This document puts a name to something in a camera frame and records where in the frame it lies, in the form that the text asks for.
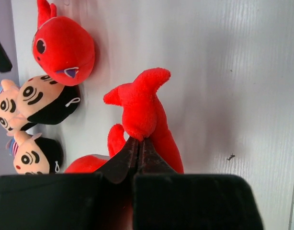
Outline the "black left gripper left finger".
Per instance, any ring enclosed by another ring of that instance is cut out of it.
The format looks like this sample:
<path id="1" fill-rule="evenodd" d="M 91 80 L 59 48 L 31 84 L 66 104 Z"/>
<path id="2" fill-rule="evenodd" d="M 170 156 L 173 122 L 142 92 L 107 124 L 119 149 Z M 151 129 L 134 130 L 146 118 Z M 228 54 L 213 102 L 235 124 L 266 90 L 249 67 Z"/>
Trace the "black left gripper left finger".
<path id="1" fill-rule="evenodd" d="M 138 142 L 94 173 L 0 176 L 0 230 L 131 230 Z"/>

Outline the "cartoon boy doll lower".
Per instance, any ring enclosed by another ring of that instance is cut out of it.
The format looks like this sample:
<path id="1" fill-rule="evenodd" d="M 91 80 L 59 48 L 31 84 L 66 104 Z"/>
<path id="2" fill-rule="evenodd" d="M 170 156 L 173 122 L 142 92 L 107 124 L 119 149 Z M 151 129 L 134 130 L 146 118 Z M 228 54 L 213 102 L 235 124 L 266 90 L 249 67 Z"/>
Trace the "cartoon boy doll lower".
<path id="1" fill-rule="evenodd" d="M 18 91 L 14 120 L 57 125 L 71 115 L 81 101 L 79 86 L 65 86 L 48 75 L 35 76 Z"/>

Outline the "cartoon boy doll upper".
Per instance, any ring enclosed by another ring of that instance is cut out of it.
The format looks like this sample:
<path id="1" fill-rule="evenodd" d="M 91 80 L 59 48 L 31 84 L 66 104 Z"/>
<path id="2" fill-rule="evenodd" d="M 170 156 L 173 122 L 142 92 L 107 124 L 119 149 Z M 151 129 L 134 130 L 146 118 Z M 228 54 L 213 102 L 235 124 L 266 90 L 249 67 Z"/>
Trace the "cartoon boy doll upper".
<path id="1" fill-rule="evenodd" d="M 36 125 L 26 118 L 16 118 L 20 114 L 17 109 L 16 99 L 19 87 L 9 79 L 0 83 L 0 124 L 7 131 L 7 136 L 14 136 L 17 131 L 26 131 Z"/>

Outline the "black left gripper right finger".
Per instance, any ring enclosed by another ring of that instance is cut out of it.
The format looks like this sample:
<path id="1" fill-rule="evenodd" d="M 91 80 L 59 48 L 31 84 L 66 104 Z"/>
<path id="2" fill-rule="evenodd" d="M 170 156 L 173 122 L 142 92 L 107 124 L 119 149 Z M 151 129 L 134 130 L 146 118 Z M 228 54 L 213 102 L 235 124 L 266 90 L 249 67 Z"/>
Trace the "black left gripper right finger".
<path id="1" fill-rule="evenodd" d="M 134 176 L 136 230 L 261 230 L 250 185 L 232 174 L 178 174 L 140 143 Z"/>

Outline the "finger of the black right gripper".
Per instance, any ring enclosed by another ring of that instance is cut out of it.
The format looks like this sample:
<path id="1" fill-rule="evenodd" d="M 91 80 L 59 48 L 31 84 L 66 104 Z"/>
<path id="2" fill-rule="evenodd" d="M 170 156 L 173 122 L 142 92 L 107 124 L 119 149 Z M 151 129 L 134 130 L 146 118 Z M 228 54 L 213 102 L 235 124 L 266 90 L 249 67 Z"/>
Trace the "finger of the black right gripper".
<path id="1" fill-rule="evenodd" d="M 12 63 L 0 43 L 0 73 L 11 72 Z"/>

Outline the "red shark plush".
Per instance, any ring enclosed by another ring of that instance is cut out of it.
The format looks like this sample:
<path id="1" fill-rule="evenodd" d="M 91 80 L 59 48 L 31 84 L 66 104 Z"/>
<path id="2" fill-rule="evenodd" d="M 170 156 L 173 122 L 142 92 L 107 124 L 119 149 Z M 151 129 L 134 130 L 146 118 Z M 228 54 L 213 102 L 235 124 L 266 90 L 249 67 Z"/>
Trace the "red shark plush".
<path id="1" fill-rule="evenodd" d="M 177 173 L 184 168 L 179 149 L 169 129 L 167 116 L 157 91 L 171 77 L 164 68 L 147 69 L 133 82 L 115 87 L 103 97 L 105 104 L 122 107 L 122 122 L 111 127 L 107 137 L 109 160 L 86 155 L 73 161 L 65 173 L 93 173 L 100 168 L 115 174 L 128 173 L 122 168 L 117 156 L 126 144 L 124 134 L 138 141 L 150 139 L 155 151 Z"/>
<path id="2" fill-rule="evenodd" d="M 36 62 L 61 84 L 81 84 L 95 63 L 92 36 L 74 20 L 58 16 L 55 4 L 38 0 L 37 8 L 37 31 L 32 42 Z"/>

